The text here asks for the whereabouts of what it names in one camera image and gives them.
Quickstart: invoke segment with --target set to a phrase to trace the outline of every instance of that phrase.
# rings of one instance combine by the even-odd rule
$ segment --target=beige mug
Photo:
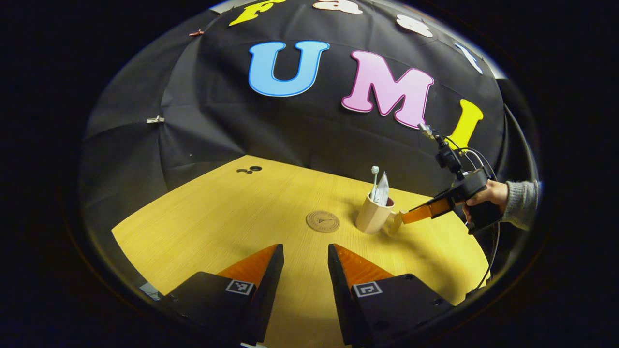
[[[393,207],[394,202],[391,198],[387,198],[386,206],[380,206],[370,199],[370,194],[368,193],[359,211],[355,225],[363,233],[372,235],[381,230],[389,216],[393,216],[394,221],[388,233],[394,233],[402,225],[402,214],[406,213],[406,211],[394,212]]]

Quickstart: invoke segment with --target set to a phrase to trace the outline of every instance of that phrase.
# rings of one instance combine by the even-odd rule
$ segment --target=wooden table
[[[236,172],[253,165],[262,170]],[[113,233],[136,269],[164,295],[195,272],[215,274],[282,243],[284,269],[264,345],[343,347],[328,244],[340,244],[394,275],[412,273],[453,305],[477,286],[488,267],[479,244],[453,212],[403,225],[392,237],[357,230],[355,219],[371,187],[246,155],[148,204]],[[389,193],[397,210],[429,199],[397,189]],[[339,229],[312,230],[305,217],[315,210],[339,217]]]

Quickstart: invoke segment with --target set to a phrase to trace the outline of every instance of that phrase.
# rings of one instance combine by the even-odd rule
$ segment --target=toothbrush
[[[376,176],[378,175],[378,167],[372,166],[372,174],[374,174],[374,186],[372,186],[372,192],[370,193],[370,201],[374,201],[374,195],[376,194]]]

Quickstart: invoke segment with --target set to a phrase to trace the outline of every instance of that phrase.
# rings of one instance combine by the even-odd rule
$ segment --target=letter m
[[[357,76],[352,92],[342,99],[345,108],[359,112],[372,111],[374,106],[370,102],[370,89],[374,89],[381,115],[388,115],[404,98],[402,108],[394,113],[396,120],[415,129],[418,129],[419,123],[425,124],[425,104],[430,86],[434,84],[430,75],[409,69],[395,81],[382,56],[366,51],[354,51],[351,56],[357,61]]]

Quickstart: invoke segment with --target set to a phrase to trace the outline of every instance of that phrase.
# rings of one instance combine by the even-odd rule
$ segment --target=hand
[[[488,182],[486,183],[486,187],[487,189],[478,192],[475,196],[469,198],[462,206],[462,211],[464,211],[464,215],[466,215],[466,221],[469,224],[472,223],[469,207],[476,206],[481,202],[490,201],[493,204],[499,206],[499,211],[501,211],[501,214],[505,213],[509,193],[507,184],[488,180]]]

